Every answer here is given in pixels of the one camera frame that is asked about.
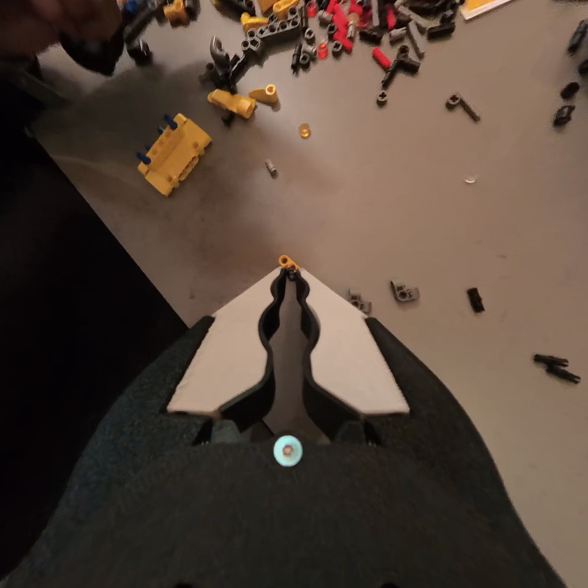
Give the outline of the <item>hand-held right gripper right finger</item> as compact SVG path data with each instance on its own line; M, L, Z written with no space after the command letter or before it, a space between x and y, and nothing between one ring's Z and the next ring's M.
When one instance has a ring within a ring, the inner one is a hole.
M303 405L334 441L348 423L408 415L408 401L369 328L369 317L305 269L296 272Z

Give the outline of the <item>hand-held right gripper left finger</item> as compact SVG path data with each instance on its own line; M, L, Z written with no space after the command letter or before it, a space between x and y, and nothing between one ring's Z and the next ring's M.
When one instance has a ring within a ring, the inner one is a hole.
M275 373L270 341L280 327L282 270L204 317L208 330L166 407L249 429L271 410Z

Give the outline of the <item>person's left hand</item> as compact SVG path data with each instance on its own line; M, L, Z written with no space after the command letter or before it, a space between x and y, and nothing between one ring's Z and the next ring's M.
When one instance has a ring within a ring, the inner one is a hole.
M34 56L59 42L108 40L122 21L117 1L1 1L1 56Z

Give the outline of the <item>yellow block with blue pins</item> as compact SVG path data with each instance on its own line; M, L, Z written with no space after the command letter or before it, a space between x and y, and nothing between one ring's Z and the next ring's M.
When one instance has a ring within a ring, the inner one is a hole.
M166 125L145 153L137 152L138 172L168 197L187 179L212 143L212 137L185 115L164 116Z

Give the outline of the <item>yellow toy connector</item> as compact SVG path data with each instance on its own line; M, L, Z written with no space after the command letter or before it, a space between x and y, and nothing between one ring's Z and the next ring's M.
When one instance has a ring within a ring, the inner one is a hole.
M210 104L248 120L256 108L257 100L229 91L216 89L207 96Z

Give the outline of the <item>yellow cone toy piece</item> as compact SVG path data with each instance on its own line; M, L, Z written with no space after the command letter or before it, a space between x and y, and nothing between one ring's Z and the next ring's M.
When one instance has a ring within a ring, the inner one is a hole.
M268 84L265 87L251 90L248 97L270 107L274 107L279 103L279 95L275 84Z

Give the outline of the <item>grey angled toy piece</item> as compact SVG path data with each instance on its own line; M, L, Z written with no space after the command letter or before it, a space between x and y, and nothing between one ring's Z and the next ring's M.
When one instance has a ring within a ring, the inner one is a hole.
M477 109L467 101L459 92L452 94L445 102L445 107L448 111L453 111L457 108L462 109L468 117L474 121L474 123L478 123L481 121L481 116L478 113Z

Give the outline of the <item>black claw toy piece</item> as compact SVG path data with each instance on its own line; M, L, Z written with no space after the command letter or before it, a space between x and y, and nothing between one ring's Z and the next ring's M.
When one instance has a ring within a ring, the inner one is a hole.
M237 84L250 67L246 55L230 56L221 40L213 36L209 45L211 61L199 76L201 84L212 84L216 89L227 91L232 95L238 93Z

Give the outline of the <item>pile of toy building pieces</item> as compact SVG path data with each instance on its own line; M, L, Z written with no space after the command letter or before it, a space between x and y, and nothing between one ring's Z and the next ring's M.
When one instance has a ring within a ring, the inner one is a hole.
M239 22L244 39L240 52L251 66L261 65L275 48L292 46L290 68L294 75L328 55L351 54L356 38L374 46L373 55L386 72L384 87L390 84L390 70L402 67L417 72L423 55L414 46L401 46L399 57L388 65L379 52L383 37L400 42L411 26L416 40L451 37L464 1L211 1L221 14Z

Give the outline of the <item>printed leaflet in plastic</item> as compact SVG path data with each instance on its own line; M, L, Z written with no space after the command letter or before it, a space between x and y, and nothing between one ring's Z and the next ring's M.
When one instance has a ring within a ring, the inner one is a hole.
M496 10L503 5L509 4L510 0L498 1L464 1L460 11L465 21L469 21L482 16L485 13Z

